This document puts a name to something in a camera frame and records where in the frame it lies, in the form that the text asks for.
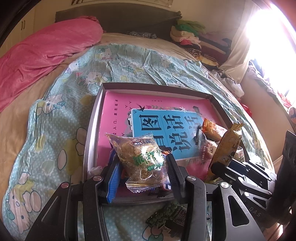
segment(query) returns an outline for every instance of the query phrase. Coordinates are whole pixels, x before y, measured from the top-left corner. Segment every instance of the yellow snack wrapper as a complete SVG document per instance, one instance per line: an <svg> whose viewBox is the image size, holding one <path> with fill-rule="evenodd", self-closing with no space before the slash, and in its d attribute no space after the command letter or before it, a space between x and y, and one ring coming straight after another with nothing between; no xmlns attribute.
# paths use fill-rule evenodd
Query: yellow snack wrapper
<svg viewBox="0 0 296 241"><path fill-rule="evenodd" d="M216 175L211 171L213 163L221 162L223 165L228 166L231 162L242 138L242 126L243 124L235 123L223 135L207 171L207 179L205 180L206 183L209 183L216 178Z"/></svg>

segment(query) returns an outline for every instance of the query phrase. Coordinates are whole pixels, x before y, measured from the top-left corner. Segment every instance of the light blue blanket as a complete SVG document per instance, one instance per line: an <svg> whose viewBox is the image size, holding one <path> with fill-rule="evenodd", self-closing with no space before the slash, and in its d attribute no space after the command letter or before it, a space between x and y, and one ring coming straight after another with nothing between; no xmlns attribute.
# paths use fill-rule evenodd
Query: light blue blanket
<svg viewBox="0 0 296 241"><path fill-rule="evenodd" d="M132 45L95 46L71 63L30 109L27 139L13 166L2 206L4 224L17 240L25 239L60 183L81 180L94 100L101 83L111 81L181 86L214 95L233 122L244 123L243 142L249 155L257 156L259 164L267 167L257 136L241 108L208 78L200 62ZM145 224L161 207L105 208L110 240L172 240ZM81 212L79 224L79 237L83 238Z"/></svg>

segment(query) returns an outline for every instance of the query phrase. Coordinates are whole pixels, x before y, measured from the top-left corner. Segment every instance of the black device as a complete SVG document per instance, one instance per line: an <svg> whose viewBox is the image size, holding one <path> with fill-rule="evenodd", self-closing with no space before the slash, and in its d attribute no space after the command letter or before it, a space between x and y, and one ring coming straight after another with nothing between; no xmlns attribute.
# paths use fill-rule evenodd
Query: black device
<svg viewBox="0 0 296 241"><path fill-rule="evenodd" d="M184 167L177 165L172 154L167 156L166 161L174 198L181 204L188 204L182 241L205 240L207 201L212 202L213 241L237 239L263 241L265 238L260 228L270 227L276 222L285 225L284 233L278 241L294 239L296 235L296 215L293 212L296 198L294 134L290 132L286 134L283 160L277 176L251 161L239 163L232 160L228 167L221 163L212 165L212 172L223 181L219 185L211 185L188 175ZM120 170L120 162L115 158L101 176L95 176L77 185L62 183L40 212L26 241L78 240L79 201L83 201L85 240L108 241L103 205L109 203L107 196L108 187L112 182L111 177L114 172ZM13 240L2 223L0 231L4 240Z"/></svg>

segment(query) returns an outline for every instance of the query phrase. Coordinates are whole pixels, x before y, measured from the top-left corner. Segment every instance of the orange snack wrapper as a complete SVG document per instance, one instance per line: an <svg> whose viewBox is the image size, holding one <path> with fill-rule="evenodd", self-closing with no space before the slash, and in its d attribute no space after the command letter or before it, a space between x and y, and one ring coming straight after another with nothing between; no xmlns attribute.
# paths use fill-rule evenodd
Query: orange snack wrapper
<svg viewBox="0 0 296 241"><path fill-rule="evenodd" d="M213 163L221 162L225 166L228 166L231 162L242 138L242 126L243 124L235 123L223 135L211 160L205 182L209 183L216 178L216 175L211 171L211 166L213 165Z"/></svg>
<svg viewBox="0 0 296 241"><path fill-rule="evenodd" d="M218 142L227 130L214 122L211 122L207 118L204 119L202 124L202 132L205 134L207 139Z"/></svg>

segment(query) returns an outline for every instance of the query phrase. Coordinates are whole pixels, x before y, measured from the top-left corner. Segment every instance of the green cloth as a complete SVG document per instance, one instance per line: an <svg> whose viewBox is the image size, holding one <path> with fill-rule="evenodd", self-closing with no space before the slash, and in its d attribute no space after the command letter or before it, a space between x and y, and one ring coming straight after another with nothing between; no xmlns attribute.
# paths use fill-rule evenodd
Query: green cloth
<svg viewBox="0 0 296 241"><path fill-rule="evenodd" d="M194 36L198 36L198 32L193 27L191 27L189 24L175 25L175 28L179 31L190 32L190 33L193 33Z"/></svg>
<svg viewBox="0 0 296 241"><path fill-rule="evenodd" d="M206 31L205 31L205 26L200 23L200 22L196 22L196 21L186 21L186 20L182 20L182 19L179 19L177 20L177 23L178 23L178 26L180 25L189 25L191 28L193 28L195 31L197 32L201 32L203 34L206 34Z"/></svg>

